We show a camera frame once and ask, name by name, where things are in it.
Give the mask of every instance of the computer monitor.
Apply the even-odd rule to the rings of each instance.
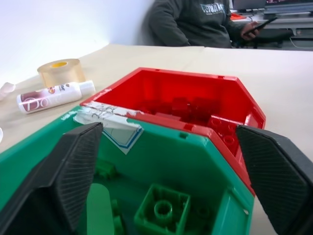
[[[266,0],[264,14],[313,12],[313,0]]]
[[[233,0],[234,10],[260,9],[265,7],[266,0]]]

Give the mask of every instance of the red plastic box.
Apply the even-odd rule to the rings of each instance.
[[[138,68],[82,102],[140,110],[130,118],[208,137],[249,190],[237,124],[264,128],[265,115],[237,77]]]

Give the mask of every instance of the person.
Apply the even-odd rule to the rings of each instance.
[[[156,0],[149,26],[164,46],[231,48],[231,40],[251,40],[244,35],[258,23],[236,24],[230,19],[229,0]]]

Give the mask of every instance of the white bottle cap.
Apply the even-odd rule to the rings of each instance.
[[[86,96],[88,94],[93,94],[96,92],[93,81],[81,82],[79,83],[79,88],[82,93],[82,96]]]

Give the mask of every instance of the desk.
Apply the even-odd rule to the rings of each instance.
[[[259,23],[264,23],[266,20],[263,19],[263,13],[258,13],[255,16],[252,16],[253,21]],[[250,18],[245,18],[242,20],[236,20],[235,23],[242,24],[250,22]],[[265,28],[313,28],[313,17],[310,17],[308,13],[301,14],[284,14],[280,15],[279,19],[268,24]]]
[[[81,58],[86,78],[94,81],[97,91],[137,67],[237,76],[266,114],[266,129],[288,136],[311,160],[312,61],[313,53],[305,51],[119,45],[109,45]],[[20,113],[16,95],[39,88],[42,84],[36,76],[18,84],[17,90],[0,102],[0,127],[4,131],[0,152],[79,104],[77,101],[27,116]],[[251,234],[276,234],[257,199]]]

